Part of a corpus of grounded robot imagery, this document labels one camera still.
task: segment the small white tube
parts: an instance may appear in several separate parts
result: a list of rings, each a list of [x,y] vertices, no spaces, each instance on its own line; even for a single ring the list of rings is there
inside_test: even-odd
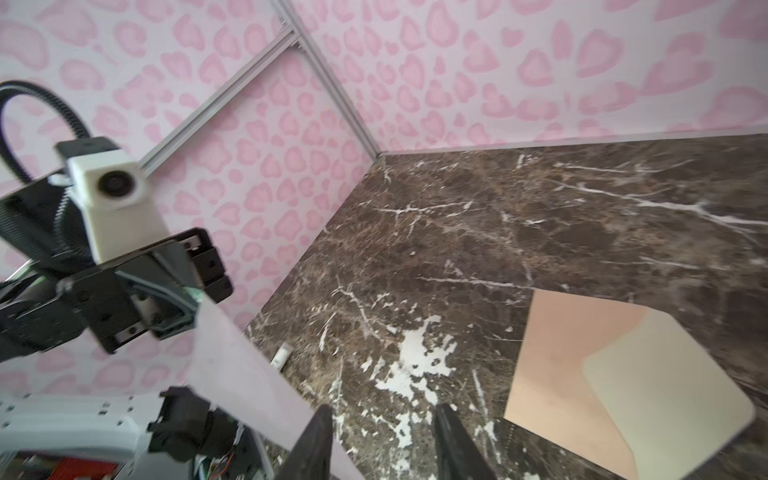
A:
[[[280,346],[280,349],[277,350],[274,358],[272,358],[270,365],[278,372],[281,371],[292,351],[293,347],[288,345],[287,342],[283,342],[283,345]]]

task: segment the wire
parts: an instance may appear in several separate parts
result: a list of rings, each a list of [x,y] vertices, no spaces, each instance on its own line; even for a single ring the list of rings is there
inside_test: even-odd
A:
[[[234,458],[234,456],[235,456],[235,452],[230,453],[229,458],[227,460],[227,464],[224,466],[224,470],[222,470],[221,472],[214,473],[214,471],[219,468],[219,465],[224,463],[223,459],[221,460],[221,462],[217,463],[215,467],[211,467],[210,471],[208,472],[208,478],[206,480],[213,480],[214,478],[220,477],[221,475],[223,475],[224,472],[226,472],[227,469],[230,467],[230,463],[232,462],[232,458]]]
[[[5,109],[5,105],[18,95],[30,95],[42,100],[53,108],[56,113],[61,115],[67,122],[72,133],[76,138],[90,138],[91,134],[88,133],[88,129],[85,127],[83,121],[73,112],[69,106],[63,102],[59,97],[52,94],[39,85],[29,83],[27,81],[10,80],[0,83],[0,118],[2,112]],[[2,128],[2,122],[0,121],[0,157],[5,162],[5,165],[13,172],[16,178],[23,184],[32,183],[32,177],[29,176],[26,169],[16,160],[16,157],[11,152],[8,142],[5,139],[5,132]]]
[[[5,162],[5,166],[13,172],[19,181],[23,184],[30,184],[32,183],[32,177],[18,162],[13,152],[11,152],[11,148],[8,146],[8,142],[5,139],[5,132],[2,129],[2,112],[5,109],[5,105],[13,97],[18,95],[30,95],[48,104],[67,122],[76,138],[90,138],[91,134],[88,132],[88,129],[78,115],[69,108],[63,100],[45,88],[27,81],[19,80],[4,81],[0,83],[0,157],[3,162]],[[78,239],[72,231],[72,227],[74,227],[73,222],[78,220],[74,217],[76,213],[77,209],[74,208],[72,199],[66,191],[64,191],[54,216],[54,239],[58,244],[59,250],[64,252],[70,251],[80,257],[89,258],[91,256],[90,249],[85,245],[82,245],[81,242],[78,242]],[[0,217],[9,219],[10,214],[3,210],[0,211]],[[39,249],[36,250],[34,248],[35,243],[30,241],[31,239],[25,239],[25,234],[15,226],[15,223],[12,220],[3,222],[3,226],[4,230],[8,231],[9,235],[17,237],[17,240],[20,240],[21,244],[30,245],[30,247],[26,249],[30,250],[30,252],[25,251],[25,253],[35,260],[46,260],[53,255],[53,253],[38,251]]]

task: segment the paper sheet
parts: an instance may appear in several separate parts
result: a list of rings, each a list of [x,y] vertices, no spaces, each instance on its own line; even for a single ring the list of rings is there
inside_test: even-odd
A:
[[[194,332],[197,341],[188,384],[198,395],[290,450],[314,414],[310,406],[207,296],[200,304]],[[331,473],[341,480],[362,480],[338,441],[333,443]]]
[[[630,480],[676,480],[754,407],[670,315],[536,290],[504,418]]]

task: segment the camera lens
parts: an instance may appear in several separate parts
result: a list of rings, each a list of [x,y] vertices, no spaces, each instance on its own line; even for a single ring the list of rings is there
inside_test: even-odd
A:
[[[134,191],[136,183],[127,171],[113,170],[102,175],[98,181],[98,189],[108,197],[125,197]]]

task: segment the beige sheet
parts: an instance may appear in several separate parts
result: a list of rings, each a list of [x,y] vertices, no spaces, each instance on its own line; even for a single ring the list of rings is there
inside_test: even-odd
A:
[[[728,392],[721,394],[723,401],[718,403],[723,424],[711,431],[719,445],[749,423],[753,409],[748,400],[744,403],[746,396],[674,318],[666,315],[661,322],[668,328],[656,328],[645,334],[645,328],[640,327],[649,315],[658,319],[658,315],[665,314],[630,303],[536,290],[504,418],[629,480],[679,478],[674,476],[684,469],[679,465],[664,467],[672,476],[656,476],[658,468],[652,473],[647,470],[658,452],[644,445],[657,440],[655,430],[644,428],[634,434],[627,431],[635,431],[637,425],[665,423],[670,429],[684,430],[675,436],[677,443],[700,436],[700,432],[685,427],[691,419],[675,420],[679,403],[664,400],[665,396],[673,395],[689,402],[693,393],[672,393],[667,388],[669,378],[662,370],[677,371],[670,367],[680,362],[695,365],[700,368],[697,371],[702,379],[716,379],[713,382],[717,388]],[[631,342],[623,346],[619,344],[622,339]],[[703,357],[691,353],[691,344]],[[645,356],[639,355],[637,349],[645,349]],[[655,349],[678,354],[659,355],[656,362],[647,362],[649,350]],[[582,369],[587,358],[589,379]],[[649,370],[644,370],[643,376],[635,375],[633,369],[642,369],[637,364],[644,362]],[[634,387],[632,395],[627,394],[628,385]],[[714,443],[717,442],[702,443],[706,448],[697,449],[696,453],[681,452],[681,458],[685,458],[681,464],[698,465],[701,451],[712,450]],[[692,448],[689,443],[681,451]],[[666,458],[676,455],[670,450]]]

